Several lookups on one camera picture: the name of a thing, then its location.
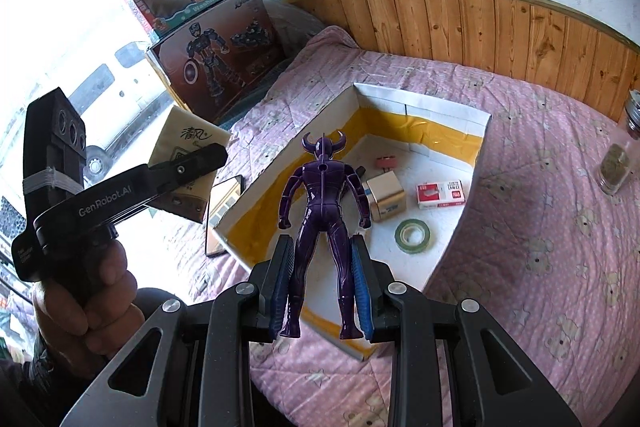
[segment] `green tape roll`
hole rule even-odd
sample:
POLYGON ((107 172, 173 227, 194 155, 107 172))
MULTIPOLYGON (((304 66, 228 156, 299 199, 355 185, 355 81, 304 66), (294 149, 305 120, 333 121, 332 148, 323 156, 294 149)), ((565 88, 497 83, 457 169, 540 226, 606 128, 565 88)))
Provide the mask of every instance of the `green tape roll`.
POLYGON ((431 232, 420 219, 405 219, 396 228, 396 245, 404 253, 420 253, 429 244, 431 232))

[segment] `glass bottle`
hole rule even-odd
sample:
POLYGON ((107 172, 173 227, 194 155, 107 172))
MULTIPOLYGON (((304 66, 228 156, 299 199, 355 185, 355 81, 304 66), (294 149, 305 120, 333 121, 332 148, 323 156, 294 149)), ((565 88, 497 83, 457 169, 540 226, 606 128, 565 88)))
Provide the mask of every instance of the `glass bottle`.
POLYGON ((630 172, 640 167, 640 92, 633 90, 625 103, 620 121, 610 134, 609 148, 598 165, 596 181, 612 196, 630 172))

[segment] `open white box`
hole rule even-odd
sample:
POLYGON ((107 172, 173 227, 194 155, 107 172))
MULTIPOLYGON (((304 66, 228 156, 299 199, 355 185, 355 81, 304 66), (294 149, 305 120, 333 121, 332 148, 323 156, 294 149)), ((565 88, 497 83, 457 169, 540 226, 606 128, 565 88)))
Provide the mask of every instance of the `open white box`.
MULTIPOLYGON (((401 89, 354 84, 300 130, 226 212, 215 234, 247 269, 270 258, 281 233, 295 238, 305 209, 305 191, 301 188, 296 193, 289 230, 278 229, 278 205, 289 176, 313 159, 302 149, 302 137, 310 132, 310 139, 316 139, 325 133, 336 141, 340 130, 347 136, 347 147, 334 159, 353 168, 363 165, 367 169, 365 179, 382 173, 374 167, 377 157, 398 158, 394 172, 406 194, 406 211, 373 223, 367 233, 367 246, 372 259, 387 263, 396 280, 423 289, 446 253, 465 206, 420 209, 416 185, 461 180, 469 196, 489 120, 488 113, 459 103, 401 89), (401 221, 412 217, 428 225, 431 239, 422 253, 409 255, 399 250, 394 233, 401 221)), ((341 204, 345 223, 353 234, 358 226, 356 204, 350 194, 341 204)), ((302 319, 356 357, 364 359, 375 349, 364 339, 338 340, 337 271, 324 233, 307 272, 302 319)))

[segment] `wooden wall panel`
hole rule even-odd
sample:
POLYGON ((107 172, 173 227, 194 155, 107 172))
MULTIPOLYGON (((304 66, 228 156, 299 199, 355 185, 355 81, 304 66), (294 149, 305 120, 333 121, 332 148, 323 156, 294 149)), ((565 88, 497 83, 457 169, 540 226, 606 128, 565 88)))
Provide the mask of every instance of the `wooden wall panel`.
POLYGON ((432 58, 429 17, 424 0, 394 0, 404 54, 408 57, 432 58))
POLYGON ((462 60, 484 71, 495 68, 494 0, 460 0, 462 60))
POLYGON ((524 0, 294 0, 365 50, 432 58, 555 89, 617 120, 640 89, 640 47, 524 0))
POLYGON ((404 55, 398 12, 394 0, 367 0, 378 50, 382 53, 404 55))
POLYGON ((528 3, 494 0, 495 73, 524 80, 529 58, 528 3))
POLYGON ((458 0, 424 0, 433 60, 462 64, 462 22, 458 0))
POLYGON ((530 12, 529 59, 525 80, 556 89, 564 43, 565 16, 539 6, 532 6, 530 12))

